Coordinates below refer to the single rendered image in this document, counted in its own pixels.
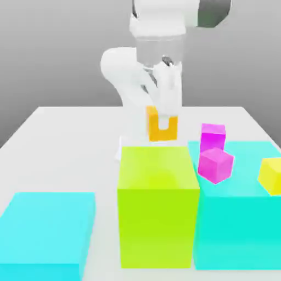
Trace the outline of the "small magenta cube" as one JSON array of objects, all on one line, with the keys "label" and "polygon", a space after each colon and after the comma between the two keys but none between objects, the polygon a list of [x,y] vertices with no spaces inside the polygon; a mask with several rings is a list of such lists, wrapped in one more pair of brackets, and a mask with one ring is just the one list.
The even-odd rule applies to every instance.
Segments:
[{"label": "small magenta cube", "polygon": [[234,156],[219,148],[200,152],[198,174],[213,184],[218,184],[232,175]]},{"label": "small magenta cube", "polygon": [[224,150],[225,140],[225,125],[211,123],[203,123],[201,125],[200,152],[212,148]]}]

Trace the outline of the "large lime box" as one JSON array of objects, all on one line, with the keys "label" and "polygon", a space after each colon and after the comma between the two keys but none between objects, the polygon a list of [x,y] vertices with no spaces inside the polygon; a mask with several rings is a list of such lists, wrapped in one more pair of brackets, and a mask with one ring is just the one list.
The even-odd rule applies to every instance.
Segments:
[{"label": "large lime box", "polygon": [[123,147],[117,207],[122,268],[189,268],[199,184],[187,147]]}]

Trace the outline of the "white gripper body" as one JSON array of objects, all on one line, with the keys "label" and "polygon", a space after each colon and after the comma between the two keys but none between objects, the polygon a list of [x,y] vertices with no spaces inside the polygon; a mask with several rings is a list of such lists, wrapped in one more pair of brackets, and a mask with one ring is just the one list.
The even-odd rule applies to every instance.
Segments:
[{"label": "white gripper body", "polygon": [[157,81],[156,108],[161,114],[177,116],[182,106],[182,64],[163,61],[155,65],[153,75]]}]

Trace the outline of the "large cyan box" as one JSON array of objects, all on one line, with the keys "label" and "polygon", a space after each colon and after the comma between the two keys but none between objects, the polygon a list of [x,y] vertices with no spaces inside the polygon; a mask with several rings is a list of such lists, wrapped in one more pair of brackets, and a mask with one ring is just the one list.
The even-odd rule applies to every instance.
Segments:
[{"label": "large cyan box", "polygon": [[82,281],[93,192],[18,192],[0,216],[0,281]]}]

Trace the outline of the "small orange cube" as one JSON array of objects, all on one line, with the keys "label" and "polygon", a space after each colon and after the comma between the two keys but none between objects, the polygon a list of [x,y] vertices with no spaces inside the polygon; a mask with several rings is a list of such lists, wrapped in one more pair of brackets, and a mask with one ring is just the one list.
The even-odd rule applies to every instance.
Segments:
[{"label": "small orange cube", "polygon": [[146,107],[146,118],[147,118],[147,131],[149,140],[151,142],[158,141],[175,141],[177,139],[178,132],[178,117],[171,116],[169,120],[169,128],[167,130],[159,129],[159,116],[166,115],[158,113],[155,106]]}]

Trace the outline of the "small yellow cube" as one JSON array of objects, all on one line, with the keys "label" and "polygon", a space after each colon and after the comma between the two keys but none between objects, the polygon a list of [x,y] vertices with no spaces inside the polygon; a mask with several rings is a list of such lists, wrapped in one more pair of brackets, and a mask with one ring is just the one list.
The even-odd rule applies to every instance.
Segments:
[{"label": "small yellow cube", "polygon": [[258,181],[271,196],[281,195],[281,158],[262,159]]}]

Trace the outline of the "large turquoise box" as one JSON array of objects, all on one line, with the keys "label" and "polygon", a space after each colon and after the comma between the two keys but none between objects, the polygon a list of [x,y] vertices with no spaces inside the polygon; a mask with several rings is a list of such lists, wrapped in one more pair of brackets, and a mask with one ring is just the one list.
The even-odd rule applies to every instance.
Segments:
[{"label": "large turquoise box", "polygon": [[263,158],[281,157],[265,141],[228,142],[234,155],[230,178],[200,186],[193,259],[197,270],[280,270],[281,196],[257,180]]}]

